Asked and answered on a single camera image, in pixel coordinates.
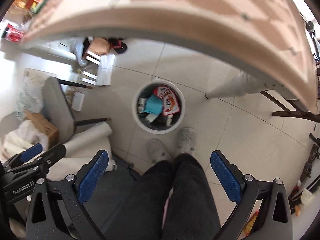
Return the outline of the white round trash bin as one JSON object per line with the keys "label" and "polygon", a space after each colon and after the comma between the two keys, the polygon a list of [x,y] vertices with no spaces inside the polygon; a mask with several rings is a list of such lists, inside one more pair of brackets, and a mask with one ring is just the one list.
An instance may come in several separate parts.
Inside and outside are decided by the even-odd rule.
{"label": "white round trash bin", "polygon": [[[180,112],[164,116],[163,101],[153,93],[158,86],[167,86],[176,94]],[[176,129],[185,115],[185,99],[173,83],[155,79],[138,90],[132,100],[132,114],[137,125],[151,134],[166,134]]]}

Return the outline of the brown cardboard box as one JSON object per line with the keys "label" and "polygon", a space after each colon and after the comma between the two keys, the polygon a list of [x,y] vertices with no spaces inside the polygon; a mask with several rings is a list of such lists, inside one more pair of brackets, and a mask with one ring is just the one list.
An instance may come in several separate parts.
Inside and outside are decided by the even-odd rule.
{"label": "brown cardboard box", "polygon": [[43,117],[40,113],[31,113],[26,111],[25,118],[30,120],[35,128],[47,137],[48,148],[51,148],[57,144],[59,130],[45,117]]}

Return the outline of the white rolled cloth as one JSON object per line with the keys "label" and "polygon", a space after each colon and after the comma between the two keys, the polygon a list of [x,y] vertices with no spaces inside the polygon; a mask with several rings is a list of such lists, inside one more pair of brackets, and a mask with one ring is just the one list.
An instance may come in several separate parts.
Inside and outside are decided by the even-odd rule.
{"label": "white rolled cloth", "polygon": [[108,139],[112,134],[111,127],[100,122],[88,130],[78,133],[64,144],[66,155],[54,164],[47,179],[59,181],[69,174],[77,174],[83,165],[89,163],[99,150],[105,150],[112,157],[111,144]]}

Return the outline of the grey upholstered chair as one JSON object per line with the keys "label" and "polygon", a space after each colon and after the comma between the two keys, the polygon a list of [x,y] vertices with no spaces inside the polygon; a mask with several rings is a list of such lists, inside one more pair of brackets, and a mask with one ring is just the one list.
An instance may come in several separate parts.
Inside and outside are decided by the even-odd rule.
{"label": "grey upholstered chair", "polygon": [[49,77],[45,80],[41,89],[43,99],[43,112],[48,120],[58,129],[59,135],[57,142],[64,144],[73,135],[75,135],[76,128],[80,126],[93,125],[99,122],[110,121],[110,117],[76,120],[71,111],[65,94],[61,86],[79,87],[85,89],[92,89],[91,86],[80,83],[61,80],[56,77]]}

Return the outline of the right black trouser leg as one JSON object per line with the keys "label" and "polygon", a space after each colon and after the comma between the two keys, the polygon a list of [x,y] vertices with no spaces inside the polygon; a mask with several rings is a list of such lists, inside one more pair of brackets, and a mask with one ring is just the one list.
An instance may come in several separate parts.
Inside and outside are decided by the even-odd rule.
{"label": "right black trouser leg", "polygon": [[174,160],[174,171],[162,239],[213,239],[221,224],[202,166],[182,153]]}

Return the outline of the black trouser leg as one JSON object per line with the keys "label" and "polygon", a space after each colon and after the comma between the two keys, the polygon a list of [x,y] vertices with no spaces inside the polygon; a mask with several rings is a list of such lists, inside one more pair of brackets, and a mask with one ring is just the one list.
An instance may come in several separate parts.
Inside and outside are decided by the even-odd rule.
{"label": "black trouser leg", "polygon": [[213,239],[221,224],[202,166],[182,153],[174,160],[174,171],[162,239]]}
{"label": "black trouser leg", "polygon": [[149,168],[105,232],[106,239],[161,239],[164,206],[174,174],[173,164],[166,160]]}

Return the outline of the white power adapter box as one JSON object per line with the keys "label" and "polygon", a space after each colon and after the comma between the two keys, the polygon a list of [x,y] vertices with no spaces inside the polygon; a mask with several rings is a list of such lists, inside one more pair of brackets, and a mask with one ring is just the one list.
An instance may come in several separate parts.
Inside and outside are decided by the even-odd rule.
{"label": "white power adapter box", "polygon": [[85,94],[76,91],[73,96],[71,108],[77,112],[81,112],[84,99],[85,99]]}

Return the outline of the left black trouser leg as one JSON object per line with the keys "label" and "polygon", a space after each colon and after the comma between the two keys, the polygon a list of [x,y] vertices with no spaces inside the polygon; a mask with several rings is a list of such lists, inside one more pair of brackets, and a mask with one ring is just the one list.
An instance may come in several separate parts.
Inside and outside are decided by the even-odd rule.
{"label": "left black trouser leg", "polygon": [[105,232],[106,239],[161,239],[164,206],[174,174],[173,164],[166,160],[149,168]]}

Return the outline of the right grey fluffy slipper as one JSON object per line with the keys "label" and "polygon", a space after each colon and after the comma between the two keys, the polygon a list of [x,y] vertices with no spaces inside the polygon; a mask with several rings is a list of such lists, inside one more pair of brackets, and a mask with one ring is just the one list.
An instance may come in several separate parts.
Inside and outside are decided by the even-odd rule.
{"label": "right grey fluffy slipper", "polygon": [[185,127],[179,132],[177,139],[177,155],[195,152],[196,132],[193,128]]}

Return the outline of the grey fluffy slipper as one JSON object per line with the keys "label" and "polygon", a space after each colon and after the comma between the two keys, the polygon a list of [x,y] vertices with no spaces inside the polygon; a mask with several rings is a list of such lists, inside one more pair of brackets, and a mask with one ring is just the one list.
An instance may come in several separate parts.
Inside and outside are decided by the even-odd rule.
{"label": "grey fluffy slipper", "polygon": [[164,144],[158,139],[152,139],[147,143],[147,154],[152,163],[160,161],[172,162],[172,157],[167,152]]}
{"label": "grey fluffy slipper", "polygon": [[185,127],[179,132],[177,139],[177,155],[195,152],[196,132],[193,128]]}

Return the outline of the white table leg near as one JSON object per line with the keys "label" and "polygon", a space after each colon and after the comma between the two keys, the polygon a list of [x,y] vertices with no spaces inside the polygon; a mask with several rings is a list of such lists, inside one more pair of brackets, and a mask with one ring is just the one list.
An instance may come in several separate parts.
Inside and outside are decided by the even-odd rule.
{"label": "white table leg near", "polygon": [[243,72],[207,92],[206,98],[233,98],[246,94],[257,94],[265,90],[268,90],[268,87],[263,81]]}

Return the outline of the red white snack wrapper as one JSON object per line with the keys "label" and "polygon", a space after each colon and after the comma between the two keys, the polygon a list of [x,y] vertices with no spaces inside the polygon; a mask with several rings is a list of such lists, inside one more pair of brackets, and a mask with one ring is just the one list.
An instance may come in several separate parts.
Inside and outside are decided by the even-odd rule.
{"label": "red white snack wrapper", "polygon": [[153,90],[157,98],[163,101],[163,115],[173,115],[180,112],[180,106],[176,94],[167,86],[158,86]]}

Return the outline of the white flat paper sheet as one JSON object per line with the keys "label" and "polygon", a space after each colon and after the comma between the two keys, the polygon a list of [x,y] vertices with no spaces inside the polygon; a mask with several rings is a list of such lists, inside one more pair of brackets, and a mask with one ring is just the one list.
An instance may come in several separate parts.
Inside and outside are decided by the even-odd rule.
{"label": "white flat paper sheet", "polygon": [[114,54],[103,55],[100,58],[100,63],[97,72],[97,86],[110,86],[112,69],[115,60]]}

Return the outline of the brown cardboard piece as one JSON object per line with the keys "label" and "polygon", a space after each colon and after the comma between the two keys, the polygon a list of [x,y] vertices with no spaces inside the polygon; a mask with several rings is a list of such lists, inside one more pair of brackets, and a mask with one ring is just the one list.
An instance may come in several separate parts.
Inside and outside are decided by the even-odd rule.
{"label": "brown cardboard piece", "polygon": [[99,56],[107,55],[111,50],[111,46],[107,40],[104,38],[96,37],[89,45],[87,51],[95,53]]}

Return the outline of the black red flip-flop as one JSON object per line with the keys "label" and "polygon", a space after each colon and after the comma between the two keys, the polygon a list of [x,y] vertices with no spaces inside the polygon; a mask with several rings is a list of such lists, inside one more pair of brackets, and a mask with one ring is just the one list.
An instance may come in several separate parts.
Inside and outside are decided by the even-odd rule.
{"label": "black red flip-flop", "polygon": [[127,51],[127,45],[123,42],[123,38],[109,38],[108,42],[111,48],[118,54],[123,54]]}

